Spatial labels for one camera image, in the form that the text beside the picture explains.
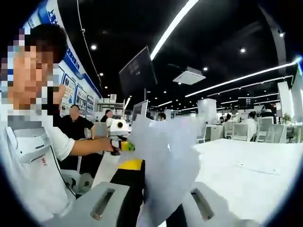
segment black hair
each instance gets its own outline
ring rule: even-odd
[[[255,118],[255,117],[256,117],[256,112],[255,112],[255,111],[251,111],[251,112],[248,114],[248,117]]]
[[[25,49],[30,46],[38,47],[39,51],[52,51],[53,63],[60,63],[67,51],[67,36],[63,28],[54,24],[41,24],[25,35]]]
[[[76,106],[76,107],[77,107],[77,108],[80,110],[79,106],[78,106],[78,105],[76,105],[76,104],[71,105],[71,109],[72,109],[74,106]]]
[[[159,113],[158,116],[160,118],[163,118],[164,120],[166,120],[166,114],[165,113]]]

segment hand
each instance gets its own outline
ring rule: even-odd
[[[61,104],[65,91],[66,91],[65,85],[60,84],[59,90],[54,91],[54,93],[53,93],[53,104],[59,104],[59,105]]]

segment white shirt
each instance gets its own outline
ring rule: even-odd
[[[251,118],[248,118],[241,123],[248,125],[248,138],[251,140],[251,138],[257,133],[257,122]]]
[[[24,208],[38,222],[47,221],[54,215],[64,216],[71,210],[75,198],[61,178],[51,149],[31,163],[21,163],[7,137],[5,127],[8,122],[3,121],[8,115],[12,115],[12,106],[0,102],[0,110],[0,158],[11,186]],[[25,112],[14,111],[13,115],[23,115]],[[70,154],[74,140],[69,139],[58,127],[53,127],[51,116],[31,115],[30,119],[41,120],[56,158],[64,160]]]

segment white paper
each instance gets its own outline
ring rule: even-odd
[[[134,152],[122,152],[119,162],[145,160],[146,204],[138,217],[138,227],[157,227],[181,204],[200,169],[196,144],[197,129],[189,117],[151,121],[141,115],[128,137]]]

